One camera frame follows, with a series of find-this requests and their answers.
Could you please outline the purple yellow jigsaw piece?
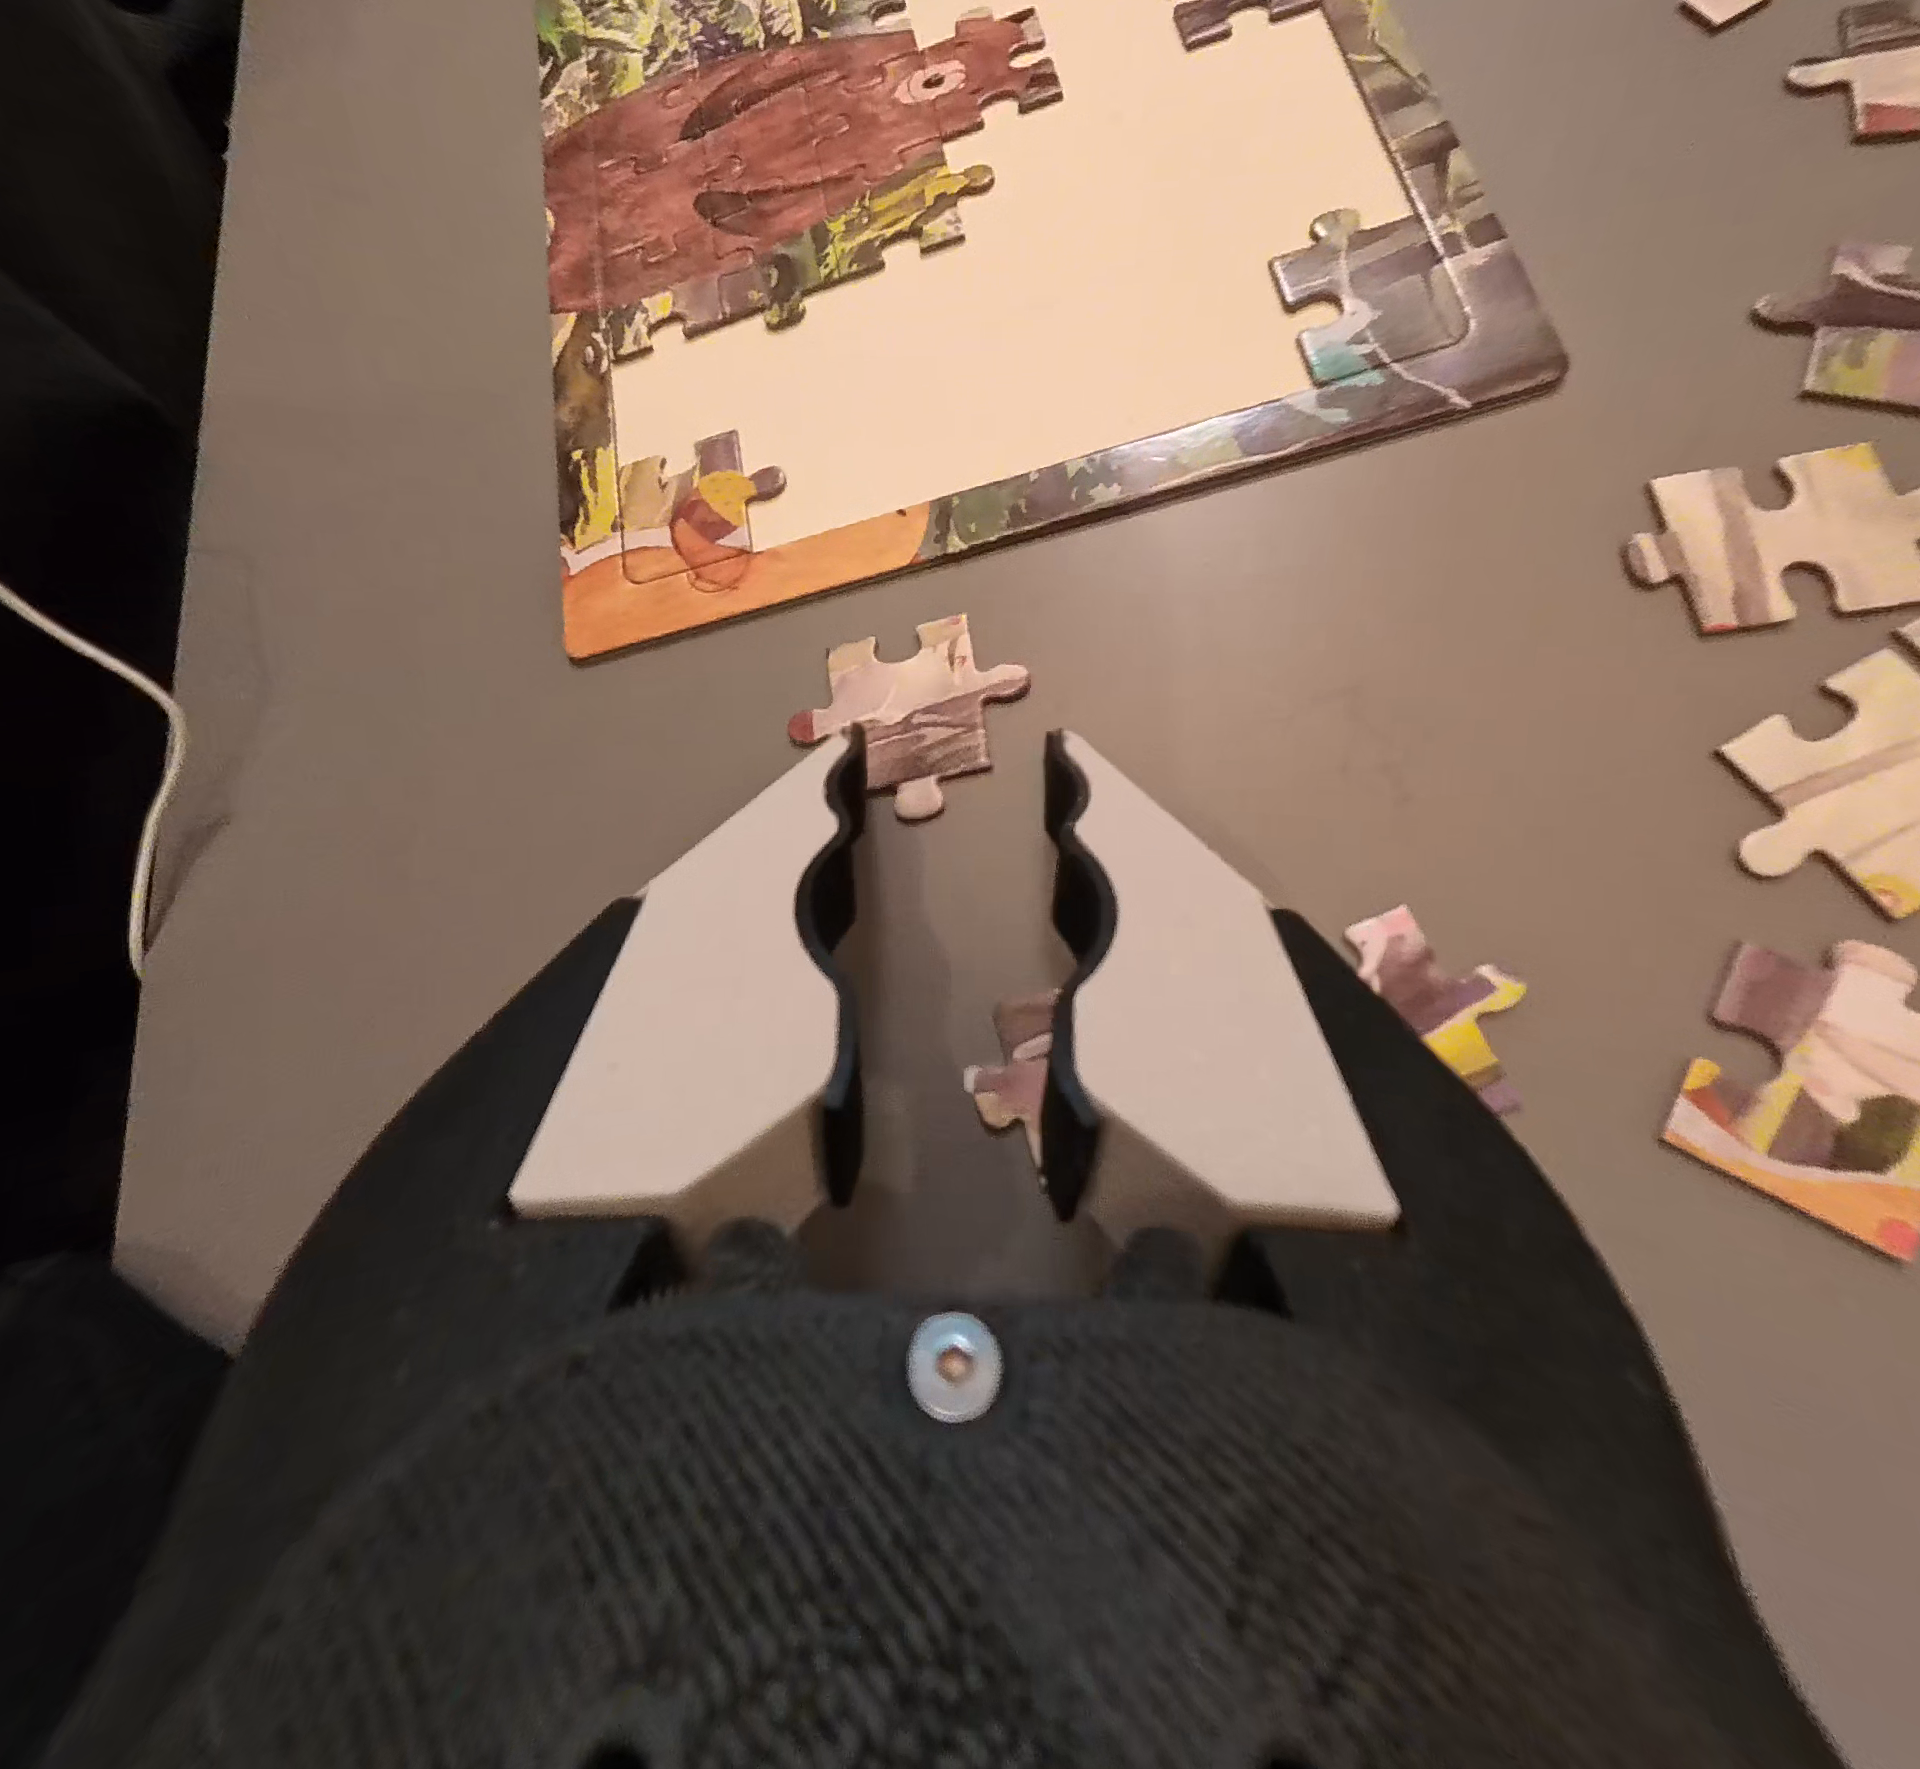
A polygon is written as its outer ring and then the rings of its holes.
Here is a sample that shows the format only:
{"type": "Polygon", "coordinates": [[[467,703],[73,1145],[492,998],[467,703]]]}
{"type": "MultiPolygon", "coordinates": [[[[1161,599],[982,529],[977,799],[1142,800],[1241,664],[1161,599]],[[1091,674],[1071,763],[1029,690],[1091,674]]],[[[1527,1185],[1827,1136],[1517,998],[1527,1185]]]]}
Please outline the purple yellow jigsaw piece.
{"type": "Polygon", "coordinates": [[[1445,970],[1412,908],[1398,904],[1342,930],[1358,975],[1501,1118],[1520,1110],[1485,1019],[1513,1010],[1527,984],[1498,964],[1445,970]]]}

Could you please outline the grey striped jigsaw piece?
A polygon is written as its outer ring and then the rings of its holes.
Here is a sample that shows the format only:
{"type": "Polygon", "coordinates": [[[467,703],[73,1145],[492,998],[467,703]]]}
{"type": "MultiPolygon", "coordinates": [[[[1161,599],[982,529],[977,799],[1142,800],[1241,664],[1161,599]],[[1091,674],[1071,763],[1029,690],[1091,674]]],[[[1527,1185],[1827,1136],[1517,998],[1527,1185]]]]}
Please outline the grey striped jigsaw piece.
{"type": "Polygon", "coordinates": [[[794,746],[817,746],[861,730],[867,789],[890,793],[898,820],[930,820],[943,810],[943,782],[987,772],[985,708],[1029,693],[1029,668],[1012,660],[982,667],[966,615],[916,625],[919,650],[880,657],[873,634],[837,642],[830,657],[830,703],[785,717],[794,746]]]}

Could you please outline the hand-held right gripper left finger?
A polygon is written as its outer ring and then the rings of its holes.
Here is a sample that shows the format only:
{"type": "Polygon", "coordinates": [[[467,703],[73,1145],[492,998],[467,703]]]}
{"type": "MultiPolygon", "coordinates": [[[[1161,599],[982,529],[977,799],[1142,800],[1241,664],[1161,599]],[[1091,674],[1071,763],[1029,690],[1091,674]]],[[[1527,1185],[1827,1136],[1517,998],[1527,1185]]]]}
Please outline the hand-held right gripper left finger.
{"type": "Polygon", "coordinates": [[[508,1189],[520,1220],[802,1224],[861,1168],[861,730],[649,878],[508,1189]]]}

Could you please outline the purple white jigsaw piece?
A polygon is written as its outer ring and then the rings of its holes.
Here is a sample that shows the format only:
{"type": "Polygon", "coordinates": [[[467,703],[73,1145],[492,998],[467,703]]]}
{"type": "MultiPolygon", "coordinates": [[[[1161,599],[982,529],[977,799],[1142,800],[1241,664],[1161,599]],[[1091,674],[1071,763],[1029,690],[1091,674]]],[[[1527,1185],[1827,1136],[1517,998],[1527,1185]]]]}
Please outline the purple white jigsaw piece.
{"type": "Polygon", "coordinates": [[[1019,1132],[1041,1159],[1041,1103],[1058,988],[1008,996],[993,1006],[999,1060],[964,1067],[964,1092],[989,1133],[1019,1132]]]}

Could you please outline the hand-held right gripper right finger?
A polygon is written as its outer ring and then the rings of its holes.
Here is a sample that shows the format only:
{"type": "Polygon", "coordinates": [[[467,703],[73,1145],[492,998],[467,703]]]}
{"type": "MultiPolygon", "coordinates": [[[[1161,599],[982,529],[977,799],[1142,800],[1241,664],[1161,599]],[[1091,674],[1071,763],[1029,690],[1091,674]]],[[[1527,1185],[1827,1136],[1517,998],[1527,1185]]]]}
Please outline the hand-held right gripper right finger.
{"type": "Polygon", "coordinates": [[[1276,912],[1074,730],[1041,752],[1074,964],[1041,1085],[1041,1189],[1101,1231],[1382,1231],[1399,1199],[1276,912]]]}

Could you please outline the partly assembled jigsaw puzzle board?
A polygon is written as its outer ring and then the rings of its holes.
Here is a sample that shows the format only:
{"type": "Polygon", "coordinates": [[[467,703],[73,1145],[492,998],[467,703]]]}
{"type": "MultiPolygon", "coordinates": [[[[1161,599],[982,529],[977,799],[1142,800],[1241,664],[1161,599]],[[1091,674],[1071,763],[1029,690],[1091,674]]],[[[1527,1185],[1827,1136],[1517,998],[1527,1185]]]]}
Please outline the partly assembled jigsaw puzzle board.
{"type": "Polygon", "coordinates": [[[1553,388],[1385,0],[534,0],[577,664],[1553,388]],[[733,430],[746,576],[624,584],[733,430]]]}

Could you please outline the orange brown jigsaw piece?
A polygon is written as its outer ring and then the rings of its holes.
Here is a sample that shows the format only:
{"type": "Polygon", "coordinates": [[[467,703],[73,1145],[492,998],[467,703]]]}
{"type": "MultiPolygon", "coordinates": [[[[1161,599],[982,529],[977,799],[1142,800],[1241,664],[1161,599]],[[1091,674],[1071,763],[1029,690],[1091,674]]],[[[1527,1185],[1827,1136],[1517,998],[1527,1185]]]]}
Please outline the orange brown jigsaw piece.
{"type": "Polygon", "coordinates": [[[616,472],[616,559],[624,584],[685,576],[722,595],[746,576],[752,512],[785,492],[781,464],[746,469],[733,430],[695,443],[685,469],[639,456],[616,472]]]}

